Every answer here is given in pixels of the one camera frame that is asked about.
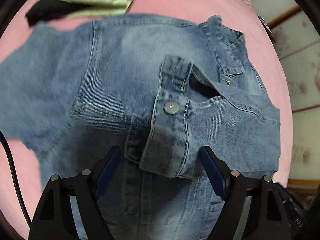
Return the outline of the white floral wardrobe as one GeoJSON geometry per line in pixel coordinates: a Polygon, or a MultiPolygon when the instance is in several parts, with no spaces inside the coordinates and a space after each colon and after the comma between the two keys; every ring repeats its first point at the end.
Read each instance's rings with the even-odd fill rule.
{"type": "Polygon", "coordinates": [[[274,36],[293,116],[288,189],[305,200],[319,188],[319,33],[294,0],[252,0],[274,36]]]}

